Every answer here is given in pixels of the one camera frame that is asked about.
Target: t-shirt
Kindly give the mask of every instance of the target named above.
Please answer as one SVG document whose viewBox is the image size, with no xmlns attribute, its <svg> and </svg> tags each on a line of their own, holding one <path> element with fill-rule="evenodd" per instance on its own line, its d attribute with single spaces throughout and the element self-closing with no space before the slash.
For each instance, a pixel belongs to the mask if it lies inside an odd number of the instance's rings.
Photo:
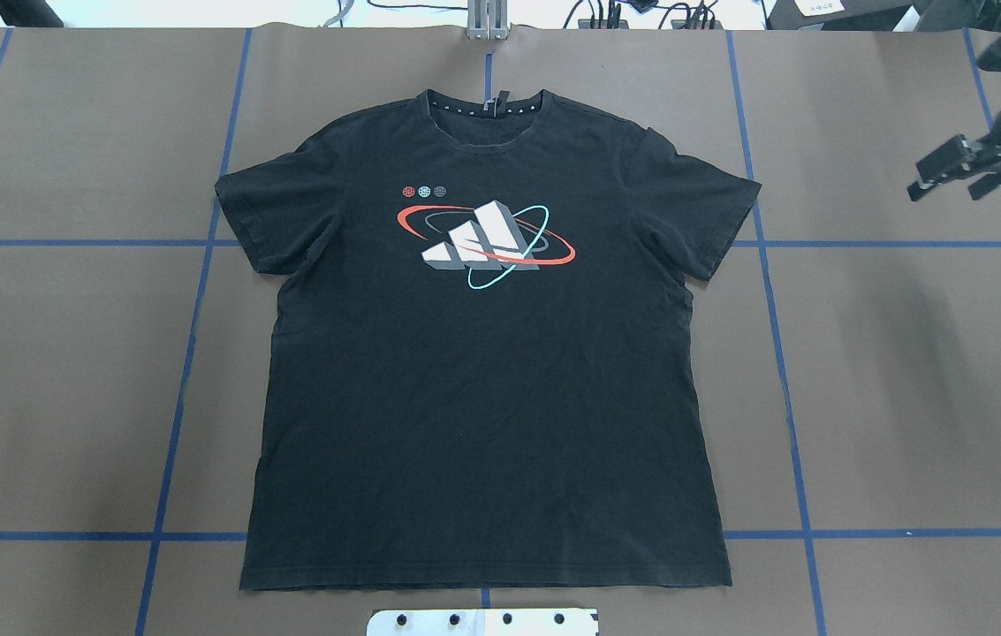
<svg viewBox="0 0 1001 636">
<path fill-rule="evenodd" d="M 760 185 L 549 90 L 426 89 L 218 178 L 287 274 L 240 587 L 731 585 L 693 295 Z"/>
</svg>

